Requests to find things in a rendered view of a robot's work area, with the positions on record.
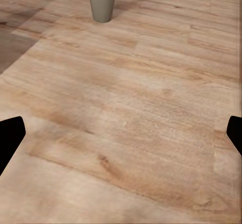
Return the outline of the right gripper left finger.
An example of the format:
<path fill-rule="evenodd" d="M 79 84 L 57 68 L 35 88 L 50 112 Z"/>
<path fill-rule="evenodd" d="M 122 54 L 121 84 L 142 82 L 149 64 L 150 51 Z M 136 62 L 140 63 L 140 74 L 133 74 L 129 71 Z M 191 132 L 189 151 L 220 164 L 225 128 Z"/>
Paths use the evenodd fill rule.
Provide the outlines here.
<path fill-rule="evenodd" d="M 25 127 L 21 116 L 0 122 L 0 176 L 24 136 Z"/>

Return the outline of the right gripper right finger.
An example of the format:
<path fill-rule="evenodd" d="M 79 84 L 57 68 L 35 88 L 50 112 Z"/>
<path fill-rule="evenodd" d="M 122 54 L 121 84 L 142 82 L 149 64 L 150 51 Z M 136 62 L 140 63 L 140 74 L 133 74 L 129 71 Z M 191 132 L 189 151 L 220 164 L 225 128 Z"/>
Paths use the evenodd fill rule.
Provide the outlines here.
<path fill-rule="evenodd" d="M 242 155 L 242 118 L 231 116 L 226 133 L 239 153 Z"/>

